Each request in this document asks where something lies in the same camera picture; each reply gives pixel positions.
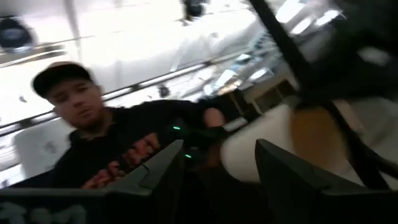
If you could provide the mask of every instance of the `black fabric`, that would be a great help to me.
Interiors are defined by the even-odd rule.
[[[203,112],[208,107],[204,102],[160,100],[132,108],[110,108],[113,124],[106,136],[87,141],[77,132],[71,133],[71,148],[53,170],[53,187],[80,188],[99,170],[109,171],[107,168],[113,161],[118,163],[118,169],[126,171],[128,164],[120,157],[126,152],[134,153],[131,151],[134,142],[161,131],[177,118],[192,128],[203,128]]]
[[[52,87],[62,81],[72,78],[82,78],[84,80],[93,81],[90,73],[80,65],[68,63],[57,65],[40,72],[33,80],[32,86],[36,93],[45,97]]]

